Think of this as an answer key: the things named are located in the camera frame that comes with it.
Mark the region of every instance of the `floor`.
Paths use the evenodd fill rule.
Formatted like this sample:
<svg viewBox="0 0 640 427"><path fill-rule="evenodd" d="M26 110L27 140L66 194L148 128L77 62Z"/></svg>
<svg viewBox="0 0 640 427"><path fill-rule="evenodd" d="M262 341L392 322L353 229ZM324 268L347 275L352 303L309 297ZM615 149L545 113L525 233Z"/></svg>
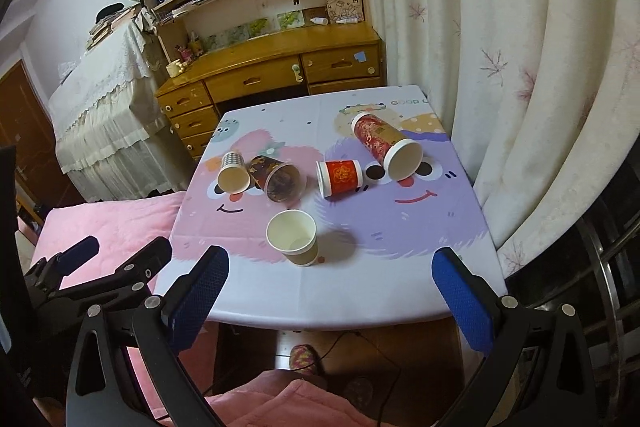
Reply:
<svg viewBox="0 0 640 427"><path fill-rule="evenodd" d="M463 388L462 360L453 319L360 333L373 345L347 333L322 361L329 391L339 395L353 378L369 378L374 396L364 413L377 419L398 375L398 369L385 360L385 355L401 371L384 407L383 421L398 427L424 427L441 418ZM242 385L266 369L288 369L289 352L296 344L310 344L322 356L340 334L340 331L292 332L223 325L214 393Z"/></svg>

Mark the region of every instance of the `cartoon eye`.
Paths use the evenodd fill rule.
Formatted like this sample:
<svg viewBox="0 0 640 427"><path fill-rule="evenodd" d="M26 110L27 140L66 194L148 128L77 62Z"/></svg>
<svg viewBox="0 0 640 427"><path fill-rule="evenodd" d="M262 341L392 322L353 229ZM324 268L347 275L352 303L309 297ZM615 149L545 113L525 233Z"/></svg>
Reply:
<svg viewBox="0 0 640 427"><path fill-rule="evenodd" d="M365 180L369 181L370 185L384 185L391 181L385 169L378 162L372 162L367 165L367 168L364 169L364 177Z"/></svg>
<svg viewBox="0 0 640 427"><path fill-rule="evenodd" d="M442 176L442 165L436 159L425 154L422 156L422 162L420 162L420 166L415 171L415 175L428 182L437 180Z"/></svg>
<svg viewBox="0 0 640 427"><path fill-rule="evenodd" d="M209 188L207 188L207 198L210 200L217 200L225 195L225 191L218 185L218 180L211 182Z"/></svg>
<svg viewBox="0 0 640 427"><path fill-rule="evenodd" d="M260 187L258 187L257 183L254 183L253 185L251 185L251 187L244 191L244 194L247 194L249 196L260 196L261 194L264 194L264 192Z"/></svg>

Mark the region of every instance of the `desk drawer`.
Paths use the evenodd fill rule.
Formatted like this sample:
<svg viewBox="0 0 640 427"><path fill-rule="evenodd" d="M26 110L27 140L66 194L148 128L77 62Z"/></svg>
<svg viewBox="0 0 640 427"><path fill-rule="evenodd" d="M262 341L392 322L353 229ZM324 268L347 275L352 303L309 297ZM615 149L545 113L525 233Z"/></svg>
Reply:
<svg viewBox="0 0 640 427"><path fill-rule="evenodd" d="M160 110L169 118L211 105L209 93L202 82L189 84L158 97Z"/></svg>
<svg viewBox="0 0 640 427"><path fill-rule="evenodd" d="M220 73L205 83L211 98L218 103L280 87L297 86L302 82L302 68L298 56L294 55Z"/></svg>
<svg viewBox="0 0 640 427"><path fill-rule="evenodd" d="M309 84L380 76L377 44L305 53L302 65Z"/></svg>
<svg viewBox="0 0 640 427"><path fill-rule="evenodd" d="M209 105L209 107L196 109L180 116L172 116L169 120L172 128L175 129L175 133L180 138L186 138L194 134L214 131L220 118L218 118L213 106Z"/></svg>
<svg viewBox="0 0 640 427"><path fill-rule="evenodd" d="M202 156L204 154L204 150L207 148L212 135L213 131L196 134L194 136L182 138L182 143L184 143L184 146L187 147L187 150L189 151L191 157L197 158L198 156Z"/></svg>
<svg viewBox="0 0 640 427"><path fill-rule="evenodd" d="M379 76L375 78L352 78L351 80L338 80L336 82L325 82L324 84L309 84L309 93L321 94L324 92L348 91L350 89L382 86L382 79Z"/></svg>

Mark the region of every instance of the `pink cartoon monster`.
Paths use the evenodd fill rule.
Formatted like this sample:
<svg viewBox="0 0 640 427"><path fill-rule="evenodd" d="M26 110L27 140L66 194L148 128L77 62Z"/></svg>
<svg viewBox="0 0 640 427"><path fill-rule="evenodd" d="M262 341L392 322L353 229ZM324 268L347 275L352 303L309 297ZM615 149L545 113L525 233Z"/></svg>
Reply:
<svg viewBox="0 0 640 427"><path fill-rule="evenodd" d="M322 160L321 153L313 147L287 146L274 141L266 130L245 134L229 150L241 153L247 163L257 155L293 163L306 175L307 187L316 183L316 162ZM221 160L222 155L200 162L193 175L172 233L174 258L196 260L210 245L219 245L230 255L267 263L283 261L264 234L271 217L296 208L299 202L289 206L274 203L255 185L242 194L226 194L217 184Z"/></svg>

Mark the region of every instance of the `screw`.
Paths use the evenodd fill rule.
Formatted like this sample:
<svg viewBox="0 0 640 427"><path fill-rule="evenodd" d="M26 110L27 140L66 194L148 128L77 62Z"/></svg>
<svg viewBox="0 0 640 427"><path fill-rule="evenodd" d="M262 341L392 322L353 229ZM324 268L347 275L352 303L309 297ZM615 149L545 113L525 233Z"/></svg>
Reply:
<svg viewBox="0 0 640 427"><path fill-rule="evenodd" d="M573 317L575 315L575 308L571 306L571 304L563 304L562 313L568 315L569 317Z"/></svg>
<svg viewBox="0 0 640 427"><path fill-rule="evenodd" d="M158 306L160 305L160 301L161 298L159 298L157 295L151 295L150 297L147 297L145 299L145 308L147 308L148 310L158 308Z"/></svg>
<svg viewBox="0 0 640 427"><path fill-rule="evenodd" d="M86 311L86 314L89 315L90 317L95 317L95 315L100 313L101 309L102 308L100 308L100 304L92 304L91 306L89 306L89 309Z"/></svg>
<svg viewBox="0 0 640 427"><path fill-rule="evenodd" d="M510 310L518 307L518 301L515 297L511 297L511 295L505 295L502 299L500 299L500 302L505 308L508 308Z"/></svg>

